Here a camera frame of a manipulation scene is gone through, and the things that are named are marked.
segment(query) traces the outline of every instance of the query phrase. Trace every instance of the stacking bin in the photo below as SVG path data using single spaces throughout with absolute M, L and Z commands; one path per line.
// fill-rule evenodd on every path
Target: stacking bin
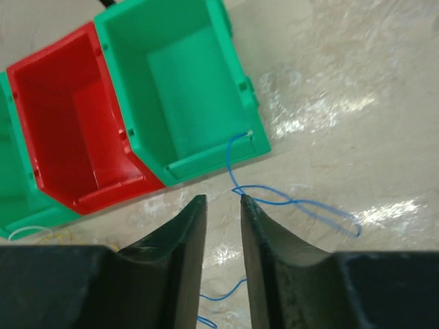
M 5 239 L 25 226 L 57 226 L 79 217 L 38 190 L 5 73 L 0 73 L 0 181 L 0 236 Z
M 131 150 L 92 22 L 7 73 L 41 191 L 86 215 L 164 187 Z
M 166 185 L 269 152 L 220 0 L 126 0 L 95 26 L 135 154 Z

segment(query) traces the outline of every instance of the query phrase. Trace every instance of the floor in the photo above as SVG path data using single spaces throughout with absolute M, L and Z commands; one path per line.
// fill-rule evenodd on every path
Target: floor
M 226 5 L 273 147 L 269 156 L 238 166 L 238 180 L 356 214 L 363 233 L 349 239 L 293 206 L 263 206 L 327 251 L 438 249 L 439 1 L 226 0 Z M 96 0 L 0 0 L 0 70 L 101 10 Z M 69 229 L 77 241 L 123 247 L 206 193 L 202 292 L 218 296 L 245 276 L 239 198 L 231 188 L 227 173 L 216 173 Z M 40 236 L 21 242 L 36 239 Z M 200 314 L 219 328 L 250 328 L 246 288 L 224 302 L 202 300 Z

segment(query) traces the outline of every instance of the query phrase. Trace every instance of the black cable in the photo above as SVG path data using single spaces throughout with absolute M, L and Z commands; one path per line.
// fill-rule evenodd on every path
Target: black cable
M 116 4 L 115 0 L 99 0 L 99 1 L 100 1 L 100 3 L 102 3 L 104 5 L 105 8 L 108 8 L 111 5 Z

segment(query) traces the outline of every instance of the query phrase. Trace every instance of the white wire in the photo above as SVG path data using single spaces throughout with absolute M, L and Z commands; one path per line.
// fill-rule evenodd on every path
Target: white wire
M 18 230 L 13 231 L 13 233 L 9 234 L 8 241 L 11 241 L 14 235 L 27 230 L 44 230 L 49 231 L 50 233 L 54 233 L 50 228 L 45 228 L 44 226 L 25 226 L 24 228 L 19 228 Z

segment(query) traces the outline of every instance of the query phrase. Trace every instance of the blue wire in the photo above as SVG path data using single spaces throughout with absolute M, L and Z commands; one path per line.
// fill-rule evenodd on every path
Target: blue wire
M 239 286 L 240 286 L 241 284 L 243 284 L 245 281 L 247 281 L 247 278 L 240 280 L 240 281 L 237 283 L 237 285 L 236 285 L 232 290 L 230 290 L 230 292 L 228 292 L 228 293 L 227 293 L 226 295 L 224 295 L 224 296 L 221 296 L 221 297 L 218 297 L 218 298 L 214 298 L 214 297 L 208 297 L 208 296 L 206 296 L 206 295 L 200 294 L 200 297 L 203 297 L 203 298 L 205 298 L 205 299 L 207 299 L 207 300 L 210 300 L 210 301 L 212 301 L 212 302 L 221 302 L 222 300 L 225 300 L 225 299 L 229 298 L 231 295 L 233 295 L 233 293 L 234 293 L 234 292 L 239 288 Z
M 226 295 L 224 295 L 224 296 L 221 296 L 221 297 L 218 297 L 218 298 L 214 298 L 214 297 L 209 297 L 209 296 L 200 294 L 200 297 L 203 297 L 203 298 L 205 298 L 207 300 L 210 300 L 212 302 L 221 302 L 222 300 L 225 300 L 225 299 L 229 298 L 231 295 L 233 295 L 233 293 L 239 288 L 239 286 L 241 284 L 243 284 L 244 282 L 246 282 L 246 281 L 247 281 L 247 278 L 244 278 L 244 279 L 240 280 L 237 283 L 237 285 L 232 290 L 230 290 Z M 213 329 L 218 328 L 218 326 L 215 324 L 215 322 L 213 322 L 212 320 L 209 320 L 209 319 L 207 319 L 205 317 L 201 317 L 201 316 L 198 315 L 197 320 L 199 322 L 201 322 L 202 324 L 205 324 L 206 326 L 210 327 L 210 328 L 213 328 Z
M 230 153 L 232 150 L 233 142 L 235 142 L 237 139 L 240 139 L 241 137 L 247 136 L 248 134 L 249 134 L 248 132 L 243 132 L 241 134 L 233 136 L 229 140 L 228 145 L 227 145 L 226 166 L 227 166 L 227 170 L 228 170 L 228 173 L 230 175 L 230 178 L 232 179 L 233 184 L 235 185 L 235 188 L 232 189 L 232 192 L 234 192 L 238 195 L 245 195 L 246 193 L 244 192 L 244 190 L 246 188 L 261 188 L 264 190 L 271 191 L 271 192 L 279 195 L 280 197 L 283 197 L 285 199 L 285 201 L 284 202 L 271 202 L 271 201 L 259 199 L 256 197 L 253 197 L 253 200 L 255 200 L 256 202 L 261 202 L 262 204 L 271 204 L 273 206 L 285 206 L 287 204 L 293 204 L 297 209 L 299 209 L 300 211 L 302 211 L 306 215 L 310 216 L 311 218 L 316 219 L 318 221 L 321 221 L 321 222 L 327 224 L 328 226 L 331 226 L 334 230 L 337 230 L 338 232 L 342 232 L 346 236 L 348 236 L 352 239 L 358 238 L 360 236 L 361 230 L 362 230 L 361 225 L 359 224 L 358 219 L 349 212 L 337 209 L 337 208 L 329 206 L 327 204 L 323 204 L 322 202 L 319 202 L 319 201 L 307 200 L 307 199 L 293 199 L 289 195 L 285 194 L 284 192 L 281 192 L 279 190 L 276 190 L 275 188 L 265 186 L 265 185 L 239 185 L 238 181 L 236 181 L 235 175 L 233 175 L 232 166 L 230 163 Z M 328 217 L 325 217 L 325 216 L 322 216 L 322 215 L 316 214 L 315 212 L 310 211 L 310 209 L 303 206 L 303 204 L 317 206 L 321 209 L 324 209 L 324 210 L 332 213 L 335 216 L 347 218 L 349 221 L 351 221 L 352 223 L 355 224 L 355 226 L 357 228 L 357 232 L 351 232 L 350 230 L 347 230 L 346 228 L 344 228 L 340 224 L 336 223 L 333 219 L 330 219 Z
M 213 322 L 212 320 L 209 320 L 209 319 L 207 319 L 205 317 L 201 317 L 201 316 L 198 315 L 197 316 L 197 320 L 200 323 L 205 324 L 206 326 L 208 326 L 210 328 L 213 328 L 213 329 L 217 329 L 218 328 L 218 326 L 216 325 L 215 322 Z

